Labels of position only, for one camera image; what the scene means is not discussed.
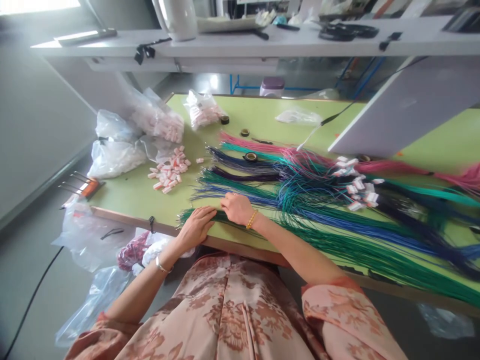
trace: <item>hand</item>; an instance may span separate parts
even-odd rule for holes
[[[216,214],[217,211],[211,206],[198,207],[191,213],[176,237],[176,241],[173,241],[179,247],[181,254],[205,241],[208,231],[215,224],[210,220]]]
[[[254,213],[249,198],[233,192],[227,192],[220,205],[228,220],[243,226],[247,226]]]

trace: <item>woman's left hand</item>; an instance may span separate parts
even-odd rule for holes
[[[210,220],[216,214],[217,210],[212,206],[198,207],[191,213],[174,241],[181,254],[205,241],[208,231],[215,224]]]

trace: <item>floral dress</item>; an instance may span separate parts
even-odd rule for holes
[[[225,253],[203,257],[144,324],[102,314],[66,359],[406,359],[348,277],[302,290],[303,315],[267,266]]]

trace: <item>woman's right hand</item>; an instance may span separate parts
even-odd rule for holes
[[[249,198],[234,192],[227,192],[220,205],[228,220],[243,226],[247,226],[254,213]]]

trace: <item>kettle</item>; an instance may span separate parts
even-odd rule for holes
[[[193,0],[152,0],[161,28],[173,41],[192,40],[199,32]]]

